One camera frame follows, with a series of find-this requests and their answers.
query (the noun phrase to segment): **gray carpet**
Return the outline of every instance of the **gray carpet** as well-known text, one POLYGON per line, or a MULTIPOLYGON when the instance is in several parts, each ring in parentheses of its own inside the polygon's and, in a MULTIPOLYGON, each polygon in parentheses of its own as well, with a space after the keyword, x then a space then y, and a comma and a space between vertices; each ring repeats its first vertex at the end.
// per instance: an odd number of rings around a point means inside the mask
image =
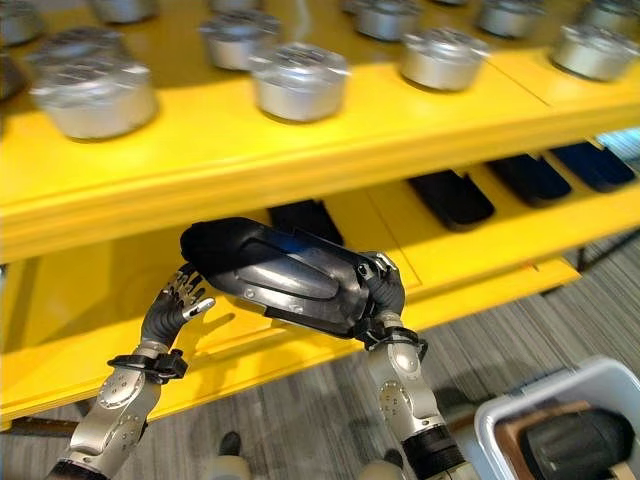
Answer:
MULTIPOLYGON (((640 241, 545 298, 529 297, 424 336, 431 344, 428 375, 445 403, 454 389, 481 400, 594 354, 619 359, 640 375, 640 241)), ((207 480, 219 439, 234 429, 256 479, 351 480, 395 445, 377 415, 363 360, 352 355, 156 422, 117 478, 207 480)), ((49 415, 77 417, 72 407, 49 415)), ((0 441, 5 480, 43 478, 66 445, 61 439, 0 441)))

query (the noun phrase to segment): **silver cylindrical part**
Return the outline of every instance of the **silver cylindrical part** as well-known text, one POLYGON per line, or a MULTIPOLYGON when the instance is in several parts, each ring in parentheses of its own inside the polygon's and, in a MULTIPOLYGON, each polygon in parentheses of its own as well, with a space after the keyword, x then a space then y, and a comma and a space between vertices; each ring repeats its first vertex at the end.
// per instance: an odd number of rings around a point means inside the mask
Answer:
POLYGON ((157 110, 149 69, 136 62, 76 60, 38 79, 31 94, 62 133, 79 139, 130 132, 157 110))
POLYGON ((235 10, 203 23, 200 33, 216 67, 250 70, 251 55, 277 43, 280 21, 259 10, 235 10))
POLYGON ((606 82, 620 77, 638 55, 638 44, 623 35, 592 25, 570 25, 562 27, 550 58, 562 69, 606 82))
POLYGON ((26 59, 36 76, 40 76, 63 68, 69 61, 96 55, 114 59, 131 57, 120 32, 81 26, 52 35, 26 59))
POLYGON ((17 93, 26 83, 26 78, 9 54, 0 50, 0 100, 17 93))
POLYGON ((544 14, 540 0, 485 0, 476 25, 500 37, 522 38, 544 14))
POLYGON ((233 10, 259 10, 262 0, 208 0, 212 12, 231 12, 233 10))
POLYGON ((38 37, 44 20, 29 2, 0 1, 0 35, 5 45, 18 45, 38 37))
POLYGON ((426 30, 404 37, 403 76, 437 90, 464 90, 475 80, 489 56, 485 42, 448 28, 426 30))
POLYGON ((157 0, 87 0, 104 23, 135 23, 158 14, 157 0))
POLYGON ((342 106, 347 62, 313 45, 291 43, 251 58, 258 106, 287 120, 311 122, 342 106))
POLYGON ((378 40, 397 42, 418 28, 422 9, 413 0, 357 0, 356 30, 378 40))
POLYGON ((638 25, 638 12, 628 0, 592 0, 585 5, 580 23, 631 35, 638 25))

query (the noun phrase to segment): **metal bracket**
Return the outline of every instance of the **metal bracket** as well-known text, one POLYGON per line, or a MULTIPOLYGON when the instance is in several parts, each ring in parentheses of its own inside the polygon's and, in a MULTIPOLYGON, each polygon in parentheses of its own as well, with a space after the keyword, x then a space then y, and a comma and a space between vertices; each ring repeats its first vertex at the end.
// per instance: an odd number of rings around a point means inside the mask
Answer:
POLYGON ((182 351, 178 349, 171 350, 170 353, 161 353, 156 358, 145 355, 118 355, 109 360, 107 365, 143 372, 150 380, 162 385, 174 378, 183 378, 189 367, 182 359, 182 351))

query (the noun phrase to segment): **dark shoe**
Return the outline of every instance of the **dark shoe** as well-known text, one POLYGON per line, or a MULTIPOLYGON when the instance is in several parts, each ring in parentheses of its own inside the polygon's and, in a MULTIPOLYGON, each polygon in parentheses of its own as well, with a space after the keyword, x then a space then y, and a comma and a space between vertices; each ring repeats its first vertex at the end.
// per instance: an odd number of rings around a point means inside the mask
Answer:
POLYGON ((218 455, 233 455, 237 457, 240 455, 241 446, 242 440, 240 439, 240 435, 236 432, 227 432, 220 442, 218 455))

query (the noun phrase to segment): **white storage bin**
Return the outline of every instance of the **white storage bin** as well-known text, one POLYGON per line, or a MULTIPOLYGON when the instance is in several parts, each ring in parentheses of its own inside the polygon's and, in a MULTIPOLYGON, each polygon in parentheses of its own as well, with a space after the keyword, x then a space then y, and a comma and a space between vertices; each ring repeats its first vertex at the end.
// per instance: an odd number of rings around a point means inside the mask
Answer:
POLYGON ((553 400, 559 403, 586 400, 594 407, 624 415, 636 433, 628 464, 634 475, 640 478, 640 381, 620 362, 604 357, 585 360, 575 370, 561 370, 517 392, 482 404, 475 415, 479 448, 474 448, 476 445, 462 446, 463 451, 467 451, 465 453, 471 454, 470 460, 474 462, 480 478, 517 480, 509 461, 498 447, 495 426, 503 419, 531 412, 536 406, 553 400))

